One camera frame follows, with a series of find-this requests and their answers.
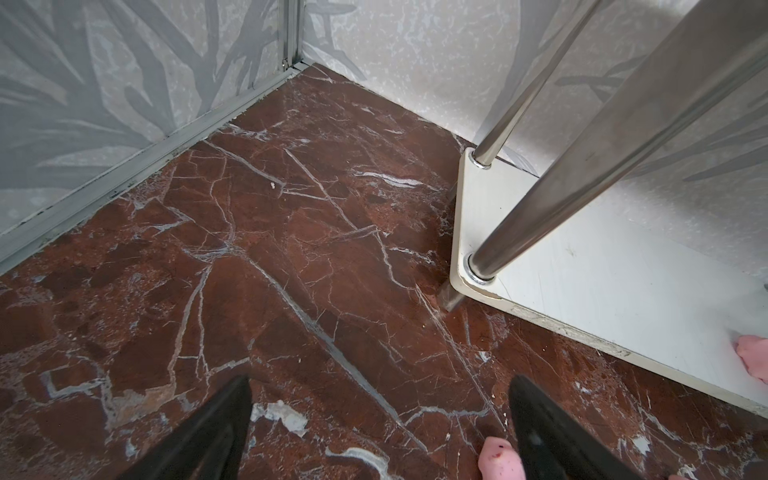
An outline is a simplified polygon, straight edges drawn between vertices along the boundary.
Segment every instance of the foot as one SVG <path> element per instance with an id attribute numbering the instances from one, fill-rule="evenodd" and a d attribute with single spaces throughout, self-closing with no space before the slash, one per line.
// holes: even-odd
<path id="1" fill-rule="evenodd" d="M 485 439 L 478 467 L 483 480 L 525 480 L 520 455 L 509 442 L 497 437 Z"/>
<path id="2" fill-rule="evenodd" d="M 754 335 L 742 335 L 736 345 L 736 353 L 744 361 L 747 372 L 768 383 L 768 339 Z"/>

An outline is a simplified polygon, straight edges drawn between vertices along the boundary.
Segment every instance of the metal rod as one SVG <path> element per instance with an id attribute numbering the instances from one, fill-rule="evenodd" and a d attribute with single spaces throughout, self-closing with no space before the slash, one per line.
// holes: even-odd
<path id="1" fill-rule="evenodd" d="M 437 301 L 446 312 L 452 312 L 462 301 L 464 294 L 459 293 L 451 285 L 451 279 L 447 279 L 437 291 Z"/>
<path id="2" fill-rule="evenodd" d="M 294 64 L 302 61 L 304 58 L 302 48 L 304 46 L 304 22 L 306 21 L 304 16 L 305 7 L 305 0 L 296 0 L 296 9 L 298 11 L 296 16 L 298 17 L 298 22 L 296 25 L 296 51 L 294 52 L 295 55 L 293 56 Z"/>
<path id="3" fill-rule="evenodd" d="M 768 0 L 701 0 L 469 258 L 493 278 L 768 65 Z"/>
<path id="4" fill-rule="evenodd" d="M 569 21 L 569 25 L 563 28 L 560 34 L 567 32 L 565 38 L 560 42 L 560 46 L 552 55 L 549 62 L 542 68 L 542 70 L 531 80 L 531 83 L 523 90 L 523 92 L 515 99 L 507 112 L 502 116 L 498 123 L 485 135 L 485 138 L 480 142 L 480 145 L 475 149 L 473 157 L 477 163 L 486 167 L 491 165 L 491 162 L 496 158 L 498 152 L 501 151 L 506 143 L 509 135 L 512 133 L 512 129 L 518 124 L 520 118 L 528 107 L 533 103 L 534 98 L 547 83 L 547 79 L 552 75 L 552 72 L 560 64 L 560 60 L 563 59 L 568 49 L 573 45 L 574 40 L 578 37 L 581 30 L 589 21 L 592 14 L 594 14 L 598 4 L 601 0 L 592 0 L 592 3 L 583 9 L 581 15 L 574 15 Z"/>

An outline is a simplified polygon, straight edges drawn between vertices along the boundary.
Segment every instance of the wall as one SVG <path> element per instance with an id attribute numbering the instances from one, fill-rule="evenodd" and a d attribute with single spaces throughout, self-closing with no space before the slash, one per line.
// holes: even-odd
<path id="1" fill-rule="evenodd" d="M 277 0 L 5 0 L 0 232 L 281 71 Z"/>
<path id="2" fill-rule="evenodd" d="M 695 3 L 604 0 L 504 155 L 533 174 L 544 172 Z M 578 5 L 578 0 L 307 0 L 303 50 L 477 143 Z M 768 71 L 600 201 L 768 281 L 766 161 Z"/>

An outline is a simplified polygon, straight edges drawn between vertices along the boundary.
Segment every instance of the marble tile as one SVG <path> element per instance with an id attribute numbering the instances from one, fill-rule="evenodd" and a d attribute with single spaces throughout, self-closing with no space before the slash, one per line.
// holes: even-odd
<path id="1" fill-rule="evenodd" d="M 113 478 L 237 373 L 306 419 L 255 415 L 241 478 L 479 478 L 519 373 L 646 478 L 765 478 L 765 419 L 479 303 L 439 310 L 464 146 L 310 68 L 6 273 L 6 478 Z"/>

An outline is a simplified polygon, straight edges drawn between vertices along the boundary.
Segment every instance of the white shelf base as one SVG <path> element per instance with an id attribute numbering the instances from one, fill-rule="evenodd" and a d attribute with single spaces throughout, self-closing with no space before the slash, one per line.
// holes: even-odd
<path id="1" fill-rule="evenodd" d="M 487 286 L 464 258 L 499 225 L 536 177 L 462 156 L 451 284 L 605 353 L 768 418 L 768 385 L 749 376 L 739 335 L 768 337 L 768 292 L 756 278 L 616 216 L 598 198 Z"/>

